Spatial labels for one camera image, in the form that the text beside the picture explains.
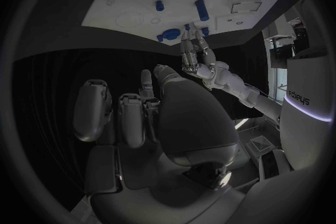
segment robotic hand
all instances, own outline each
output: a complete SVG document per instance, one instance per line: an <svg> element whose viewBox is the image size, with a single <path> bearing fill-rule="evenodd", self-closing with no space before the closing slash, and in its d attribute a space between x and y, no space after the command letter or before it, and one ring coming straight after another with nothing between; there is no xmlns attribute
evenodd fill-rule
<svg viewBox="0 0 336 224"><path fill-rule="evenodd" d="M190 41L190 32L186 31L181 39L182 70L194 77L201 78L209 90L217 88L236 96L239 101L249 108L256 108L279 124L281 106L251 86L246 85L236 74L231 73L228 64L216 61L216 56L205 39L197 30L195 36L203 49L203 62L198 63L197 54Z"/></svg>

